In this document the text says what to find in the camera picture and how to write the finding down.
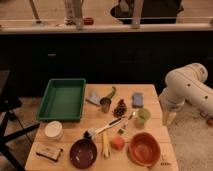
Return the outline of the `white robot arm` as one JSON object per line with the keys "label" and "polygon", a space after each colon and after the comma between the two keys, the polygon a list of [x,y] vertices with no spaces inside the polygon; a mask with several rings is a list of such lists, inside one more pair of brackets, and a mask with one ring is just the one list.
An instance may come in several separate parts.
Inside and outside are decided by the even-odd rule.
{"label": "white robot arm", "polygon": [[191,63],[166,74],[166,87],[159,95],[165,126],[174,120],[185,101],[213,118],[213,88],[204,84],[207,78],[207,69],[200,63]]}

